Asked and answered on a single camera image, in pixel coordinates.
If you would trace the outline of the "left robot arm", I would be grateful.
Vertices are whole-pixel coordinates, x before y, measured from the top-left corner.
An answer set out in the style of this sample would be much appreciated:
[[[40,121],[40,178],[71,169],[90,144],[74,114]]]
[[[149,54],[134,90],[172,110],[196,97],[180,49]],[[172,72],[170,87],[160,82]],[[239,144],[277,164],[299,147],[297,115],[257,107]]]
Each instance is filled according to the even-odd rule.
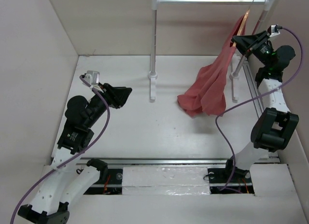
[[[108,165],[99,159],[89,160],[79,175],[75,175],[75,167],[82,154],[102,136],[99,133],[94,139],[92,126],[105,112],[110,119],[111,108],[123,107],[132,88],[99,84],[91,90],[94,96],[90,100],[83,96],[69,99],[51,171],[35,183],[39,189],[30,203],[18,205],[18,216],[34,224],[65,224],[84,192],[94,183],[107,180]]]

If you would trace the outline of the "wooden clothes hanger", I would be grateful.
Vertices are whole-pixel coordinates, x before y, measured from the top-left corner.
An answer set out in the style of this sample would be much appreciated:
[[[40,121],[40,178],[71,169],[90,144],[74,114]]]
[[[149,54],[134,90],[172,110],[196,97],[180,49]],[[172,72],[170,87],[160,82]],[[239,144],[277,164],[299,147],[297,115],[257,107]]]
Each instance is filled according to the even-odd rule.
[[[237,32],[237,34],[236,34],[237,36],[242,35],[242,33],[243,33],[244,29],[245,29],[246,22],[247,22],[247,19],[248,19],[248,17],[249,17],[250,9],[251,9],[251,7],[252,7],[253,2],[254,2],[254,0],[252,0],[251,4],[249,5],[248,10],[246,11],[245,15],[243,16],[243,19],[242,19],[242,21],[241,21],[239,30],[238,30],[238,32]]]

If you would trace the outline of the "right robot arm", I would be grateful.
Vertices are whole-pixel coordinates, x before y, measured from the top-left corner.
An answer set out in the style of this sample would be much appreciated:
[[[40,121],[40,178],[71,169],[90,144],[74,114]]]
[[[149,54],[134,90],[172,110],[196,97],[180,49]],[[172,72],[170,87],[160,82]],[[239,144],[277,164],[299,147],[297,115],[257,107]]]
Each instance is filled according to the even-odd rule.
[[[255,76],[264,111],[251,131],[250,142],[227,160],[223,176],[228,182],[245,177],[251,166],[267,153],[284,150],[299,122],[298,115],[287,107],[281,90],[283,71],[295,57],[295,50],[289,45],[274,50],[270,37],[267,31],[232,37],[242,55],[254,55],[264,65]]]

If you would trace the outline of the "red t shirt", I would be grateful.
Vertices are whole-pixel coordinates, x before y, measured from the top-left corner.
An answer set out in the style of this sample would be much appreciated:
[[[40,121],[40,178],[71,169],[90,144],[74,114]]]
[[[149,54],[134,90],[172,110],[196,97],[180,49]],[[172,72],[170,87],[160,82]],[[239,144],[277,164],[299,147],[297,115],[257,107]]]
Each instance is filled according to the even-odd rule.
[[[224,89],[227,70],[236,52],[236,45],[231,41],[239,30],[241,16],[224,42],[221,52],[215,61],[202,67],[196,81],[182,95],[177,96],[177,102],[189,116],[198,114],[220,115],[226,109]]]

